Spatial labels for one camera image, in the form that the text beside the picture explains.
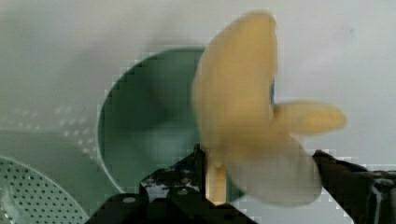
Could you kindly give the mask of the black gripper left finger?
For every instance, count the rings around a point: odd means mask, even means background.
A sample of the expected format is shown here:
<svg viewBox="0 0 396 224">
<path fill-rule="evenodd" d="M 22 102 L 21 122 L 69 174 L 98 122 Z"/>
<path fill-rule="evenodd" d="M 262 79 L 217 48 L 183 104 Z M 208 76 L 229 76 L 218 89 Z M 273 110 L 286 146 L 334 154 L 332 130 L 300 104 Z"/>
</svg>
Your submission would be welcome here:
<svg viewBox="0 0 396 224">
<path fill-rule="evenodd" d="M 206 171 L 206 155 L 201 145 L 195 144 L 192 153 L 184 159 L 144 177 L 139 183 L 139 192 L 145 194 L 150 203 L 167 198 L 172 189 L 205 194 Z"/>
</svg>

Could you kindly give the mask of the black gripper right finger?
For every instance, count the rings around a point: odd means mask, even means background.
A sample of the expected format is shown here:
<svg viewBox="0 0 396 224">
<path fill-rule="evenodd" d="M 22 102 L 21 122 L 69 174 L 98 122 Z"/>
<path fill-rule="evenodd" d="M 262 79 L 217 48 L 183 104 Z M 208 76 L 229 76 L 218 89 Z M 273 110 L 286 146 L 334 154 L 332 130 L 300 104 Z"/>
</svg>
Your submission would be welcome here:
<svg viewBox="0 0 396 224">
<path fill-rule="evenodd" d="M 395 224 L 395 171 L 370 171 L 318 149 L 313 159 L 323 187 L 353 224 Z"/>
</svg>

